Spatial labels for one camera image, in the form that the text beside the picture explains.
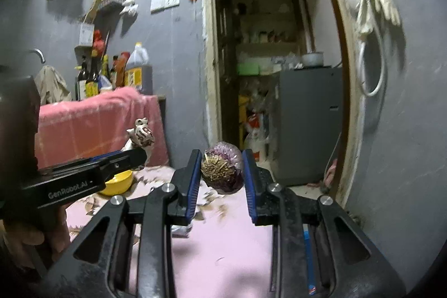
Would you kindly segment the left hand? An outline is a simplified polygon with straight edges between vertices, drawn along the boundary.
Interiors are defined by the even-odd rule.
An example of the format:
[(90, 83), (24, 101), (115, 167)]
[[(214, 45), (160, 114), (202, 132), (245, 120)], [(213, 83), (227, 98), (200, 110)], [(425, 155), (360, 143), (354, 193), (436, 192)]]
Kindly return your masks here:
[(19, 222), (1, 220), (1, 237), (13, 262), (19, 268), (34, 267), (25, 246), (38, 246), (43, 244), (45, 240), (51, 244), (52, 261), (56, 261), (59, 255), (70, 245), (66, 206), (61, 206), (58, 209), (58, 222), (51, 232), (44, 233)]

